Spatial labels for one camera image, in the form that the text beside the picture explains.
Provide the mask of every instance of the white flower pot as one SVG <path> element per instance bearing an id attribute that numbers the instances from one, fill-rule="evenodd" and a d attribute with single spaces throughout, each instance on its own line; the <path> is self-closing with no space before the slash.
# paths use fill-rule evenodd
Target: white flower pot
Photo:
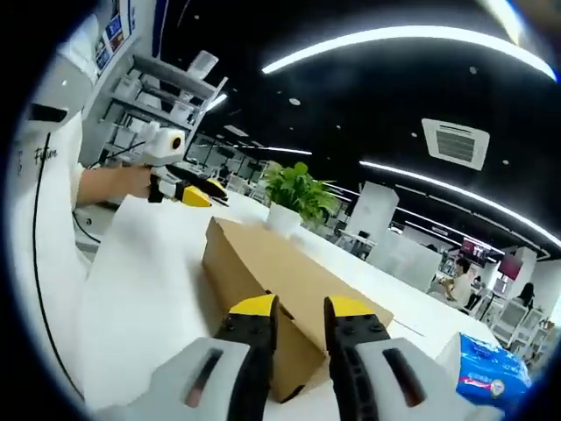
<path id="1" fill-rule="evenodd" d="M 269 216 L 266 218 L 265 226 L 268 230 L 276 232 L 285 239 L 290 238 L 302 223 L 302 217 L 293 210 L 271 203 Z"/>

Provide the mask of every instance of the white table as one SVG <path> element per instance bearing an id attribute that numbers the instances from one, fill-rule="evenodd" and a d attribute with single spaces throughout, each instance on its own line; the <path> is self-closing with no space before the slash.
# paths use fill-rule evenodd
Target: white table
<path id="1" fill-rule="evenodd" d="M 190 208 L 127 197 L 103 237 L 90 271 L 82 314 L 84 395 L 99 409 L 146 390 L 153 370 L 217 321 L 201 267 L 212 216 L 262 223 L 268 209 L 230 192 L 230 207 Z M 450 309 L 303 228 L 295 245 L 365 296 L 394 313 L 388 330 L 436 358 L 458 331 L 498 344 L 482 323 Z M 266 419 L 306 415 L 337 420 L 327 382 L 284 405 L 267 403 Z"/>

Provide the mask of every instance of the potted plant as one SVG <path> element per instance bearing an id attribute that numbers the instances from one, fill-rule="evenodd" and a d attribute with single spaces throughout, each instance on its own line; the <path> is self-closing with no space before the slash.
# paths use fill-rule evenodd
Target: potted plant
<path id="1" fill-rule="evenodd" d="M 298 162 L 293 168 L 273 164 L 265 172 L 266 193 L 271 208 L 266 227 L 285 238 L 290 237 L 302 221 L 317 221 L 324 212 L 332 214 L 337 199 L 308 173 L 308 166 Z"/>

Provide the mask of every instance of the poster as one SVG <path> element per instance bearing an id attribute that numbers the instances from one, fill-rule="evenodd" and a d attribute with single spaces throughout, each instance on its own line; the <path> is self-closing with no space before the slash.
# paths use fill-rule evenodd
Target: poster
<path id="1" fill-rule="evenodd" d="M 131 0 L 112 0 L 111 21 L 96 44 L 96 63 L 100 73 L 134 28 L 134 17 L 129 17 L 129 11 L 134 11 Z M 123 28 L 123 22 L 130 22 L 131 28 L 128 25 Z"/>

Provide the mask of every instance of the black cable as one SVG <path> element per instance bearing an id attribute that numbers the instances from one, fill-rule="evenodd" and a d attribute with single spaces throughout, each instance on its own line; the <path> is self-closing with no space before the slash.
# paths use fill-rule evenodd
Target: black cable
<path id="1" fill-rule="evenodd" d="M 46 135 L 45 147 L 43 148 L 43 156 L 41 157 L 41 165 L 39 167 L 39 178 L 37 180 L 37 189 L 35 191 L 35 204 L 33 207 L 33 222 L 32 222 L 33 272 L 35 274 L 35 286 L 37 287 L 37 294 L 39 296 L 39 307 L 41 308 L 41 316 L 43 317 L 43 323 L 45 324 L 46 335 L 48 336 L 49 342 L 51 343 L 51 347 L 53 348 L 54 356 L 56 357 L 56 360 L 59 362 L 60 368 L 62 368 L 64 375 L 68 378 L 68 381 L 70 382 L 70 384 L 72 385 L 78 396 L 80 396 L 80 398 L 83 400 L 84 396 L 72 381 L 70 374 L 68 373 L 66 367 L 64 366 L 64 363 L 62 362 L 62 358 L 59 355 L 59 351 L 56 345 L 54 344 L 53 334 L 51 333 L 49 322 L 46 319 L 45 305 L 43 304 L 43 295 L 41 294 L 41 286 L 39 283 L 39 268 L 37 266 L 37 210 L 39 207 L 39 192 L 41 188 L 41 180 L 43 178 L 43 170 L 45 168 L 45 162 L 46 162 L 46 152 L 49 147 L 50 140 L 51 140 L 51 133 L 48 133 Z"/>
<path id="2" fill-rule="evenodd" d="M 80 225 L 80 222 L 78 222 L 78 217 L 76 216 L 76 214 L 74 212 L 72 212 L 72 216 L 74 218 L 74 222 L 76 222 L 76 225 L 78 225 L 78 228 L 80 228 L 80 231 L 82 231 L 86 237 L 88 237 L 92 241 L 95 241 L 97 244 L 101 243 L 101 241 L 99 239 L 97 239 L 95 237 L 92 237 L 86 230 L 84 230 L 82 228 L 82 226 Z"/>
<path id="3" fill-rule="evenodd" d="M 97 160 L 96 162 L 94 162 L 93 164 L 88 166 L 88 169 L 91 169 L 93 167 L 95 167 L 97 164 L 101 163 L 101 161 L 105 161 L 105 160 L 110 160 L 111 158 L 115 158 L 116 156 L 120 155 L 121 153 L 125 153 L 125 152 L 129 152 L 131 149 L 134 149 L 137 146 L 141 146 L 144 145 L 146 142 L 139 142 L 139 143 L 135 143 L 132 146 L 129 146 L 125 149 L 123 149 L 122 151 L 119 152 L 115 152 L 112 155 L 107 155 L 105 158 L 100 158 L 99 160 Z"/>

